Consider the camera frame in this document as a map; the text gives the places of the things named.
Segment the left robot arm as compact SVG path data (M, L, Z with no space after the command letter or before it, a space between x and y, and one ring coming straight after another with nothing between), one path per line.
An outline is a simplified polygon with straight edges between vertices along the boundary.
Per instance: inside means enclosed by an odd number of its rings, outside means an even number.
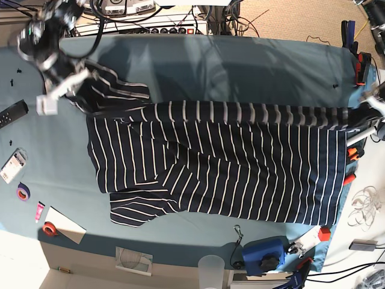
M384 56L384 1L354 1L363 7L371 29L373 39L381 56ZM354 40L354 25L350 21L341 23L342 47L347 48L356 57L355 82L357 86L366 84L372 56L358 52L358 43ZM362 93L359 106L348 110L348 128L364 125L366 122L384 122L384 82L373 85L370 91Z

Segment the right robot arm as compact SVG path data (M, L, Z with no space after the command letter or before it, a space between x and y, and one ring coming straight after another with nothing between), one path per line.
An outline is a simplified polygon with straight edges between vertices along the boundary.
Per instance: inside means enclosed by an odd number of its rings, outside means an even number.
M86 59L96 50L100 37L88 54L68 55L60 49L60 40L74 29L84 12L84 1L49 1L17 35L17 51L32 62L43 75L46 92L36 97L36 111L41 116L58 114L63 96L75 97L86 79L97 77Z

